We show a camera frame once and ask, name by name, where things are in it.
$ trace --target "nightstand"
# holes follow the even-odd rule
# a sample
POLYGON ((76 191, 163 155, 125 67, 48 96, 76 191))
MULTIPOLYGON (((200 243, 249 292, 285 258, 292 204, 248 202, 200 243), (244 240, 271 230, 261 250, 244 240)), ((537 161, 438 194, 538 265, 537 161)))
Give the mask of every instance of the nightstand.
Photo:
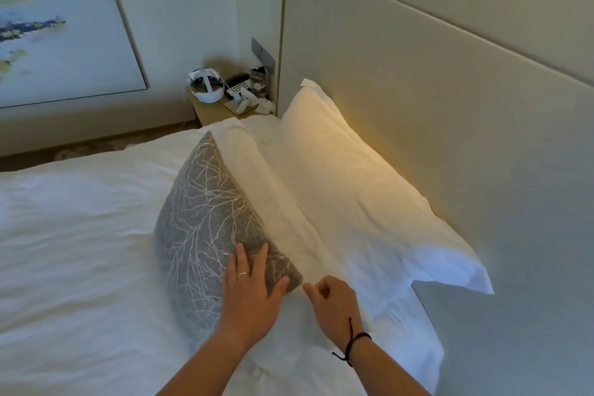
POLYGON ((221 100, 215 102, 214 104, 205 104, 204 102, 200 102, 194 94, 187 88, 188 97, 192 101, 192 105, 194 106, 194 112, 196 117, 198 118, 198 122, 204 127, 214 124, 215 122, 223 121, 225 119, 235 117, 237 119, 245 119, 249 116, 253 116, 256 113, 256 109, 253 108, 249 110, 247 113, 242 115, 234 115, 230 109, 225 107, 225 104, 229 99, 227 96, 223 96, 221 100))

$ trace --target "beige headboard panel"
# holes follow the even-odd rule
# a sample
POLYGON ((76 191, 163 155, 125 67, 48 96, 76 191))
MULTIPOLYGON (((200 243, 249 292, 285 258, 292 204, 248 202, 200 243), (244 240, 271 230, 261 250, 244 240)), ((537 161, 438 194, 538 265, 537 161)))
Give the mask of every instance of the beige headboard panel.
POLYGON ((395 0, 286 0, 280 114, 304 77, 493 280, 494 297, 415 287, 446 350, 438 394, 590 394, 594 88, 395 0))

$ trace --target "framed abstract artwork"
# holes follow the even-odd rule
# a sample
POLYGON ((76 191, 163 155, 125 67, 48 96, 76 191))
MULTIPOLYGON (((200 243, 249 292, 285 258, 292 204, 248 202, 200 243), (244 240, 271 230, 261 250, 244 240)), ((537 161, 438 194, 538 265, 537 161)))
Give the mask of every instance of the framed abstract artwork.
POLYGON ((0 108, 142 89, 116 0, 0 0, 0 108))

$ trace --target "gray cushion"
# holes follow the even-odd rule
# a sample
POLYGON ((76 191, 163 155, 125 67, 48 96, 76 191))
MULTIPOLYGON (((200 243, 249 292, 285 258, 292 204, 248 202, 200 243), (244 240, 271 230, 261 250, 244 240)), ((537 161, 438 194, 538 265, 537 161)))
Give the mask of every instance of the gray cushion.
POLYGON ((253 265, 269 243, 269 294, 288 275, 289 291, 302 276, 266 236, 264 226, 225 166, 211 132, 190 153, 175 178, 154 229, 154 242, 176 315, 193 349, 214 332, 222 303, 222 276, 236 243, 253 265))

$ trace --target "black bracelet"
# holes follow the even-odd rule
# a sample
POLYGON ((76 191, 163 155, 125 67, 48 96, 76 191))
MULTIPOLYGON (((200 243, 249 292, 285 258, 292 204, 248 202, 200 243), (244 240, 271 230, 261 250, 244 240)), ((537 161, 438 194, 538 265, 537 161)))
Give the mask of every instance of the black bracelet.
POLYGON ((351 360, 349 360, 349 354, 351 353, 351 348, 353 347, 353 343, 363 337, 367 337, 370 340, 372 340, 372 338, 371 338, 371 335, 369 335, 367 332, 361 332, 360 334, 357 334, 353 338, 353 318, 351 318, 351 317, 349 318, 349 326, 351 326, 351 340, 346 345, 345 356, 340 357, 336 352, 332 352, 332 355, 336 355, 336 357, 338 357, 343 362, 348 363, 349 366, 352 368, 353 365, 351 364, 351 360))

